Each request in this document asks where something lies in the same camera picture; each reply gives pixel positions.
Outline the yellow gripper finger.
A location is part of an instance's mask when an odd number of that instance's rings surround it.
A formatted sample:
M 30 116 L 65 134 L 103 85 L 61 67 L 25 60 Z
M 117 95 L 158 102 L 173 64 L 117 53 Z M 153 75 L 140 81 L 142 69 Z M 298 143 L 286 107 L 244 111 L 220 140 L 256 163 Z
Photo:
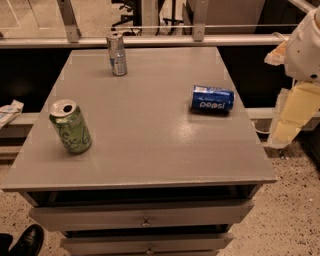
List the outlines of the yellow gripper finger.
M 283 149 L 320 109 L 320 84 L 298 81 L 282 89 L 277 97 L 267 146 Z
M 282 65 L 286 56 L 286 46 L 286 41 L 281 42 L 275 49 L 266 55 L 264 62 L 273 66 Z

